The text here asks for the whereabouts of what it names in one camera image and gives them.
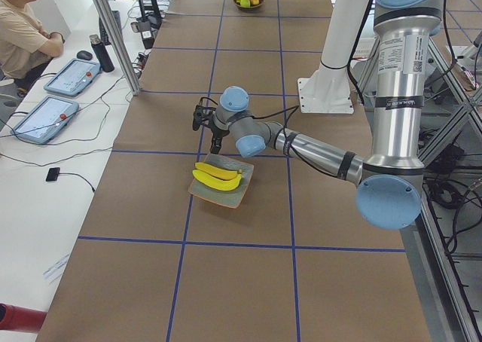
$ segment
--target white desk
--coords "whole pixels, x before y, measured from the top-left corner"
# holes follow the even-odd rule
[[[113,2],[119,10],[124,27],[124,43],[134,60],[143,51],[141,38],[127,22],[132,2]],[[98,14],[94,6],[72,30],[66,40],[64,54],[54,59],[45,73],[58,72],[80,50],[92,52],[89,35],[99,33]],[[102,73],[75,101],[81,108],[102,95],[122,76],[122,70],[111,46],[108,52],[115,65],[111,73]],[[30,111],[47,95],[43,86],[49,78],[39,80],[17,111]],[[50,163],[73,154],[110,148],[129,107],[126,101],[130,89],[125,80],[109,92],[104,100],[111,107],[99,137],[89,142],[68,142],[58,146],[28,145],[14,137],[0,139],[0,152],[17,159],[39,164]],[[89,139],[96,135],[108,107],[97,101],[79,114],[53,142],[70,139]],[[9,124],[19,122],[14,115]],[[5,127],[0,135],[9,134]],[[110,151],[97,152],[55,163],[61,173],[78,173],[94,187],[107,163]],[[56,182],[46,183],[51,166],[29,166],[0,157],[0,302],[36,310],[48,310],[59,283],[49,284],[43,277],[49,267],[70,253],[93,198],[89,185],[77,176],[59,176]],[[35,334],[0,331],[1,342],[34,341]]]

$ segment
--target metal pole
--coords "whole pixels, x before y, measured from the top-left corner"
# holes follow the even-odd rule
[[[120,67],[124,72],[124,76],[129,83],[129,87],[134,96],[139,95],[141,92],[141,86],[139,84],[139,80],[137,79],[136,73],[133,70],[129,54],[127,53],[126,46],[124,45],[121,37],[121,31],[117,27],[108,0],[93,0],[93,3],[97,8],[97,12],[99,12],[100,20],[104,24],[105,29],[107,29],[112,47],[114,48],[117,59],[119,60]]]

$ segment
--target computer mouse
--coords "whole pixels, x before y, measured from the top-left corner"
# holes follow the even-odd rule
[[[80,50],[77,53],[77,58],[80,60],[90,61],[92,59],[92,53],[88,50]]]

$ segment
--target black thermos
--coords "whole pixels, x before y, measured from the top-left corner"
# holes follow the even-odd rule
[[[92,49],[99,60],[100,66],[104,72],[114,71],[114,65],[112,64],[111,57],[107,53],[105,44],[102,43],[98,35],[90,35],[90,43]]]

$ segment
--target red cup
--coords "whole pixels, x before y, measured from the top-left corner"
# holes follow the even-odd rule
[[[0,330],[38,333],[47,312],[0,304]]]

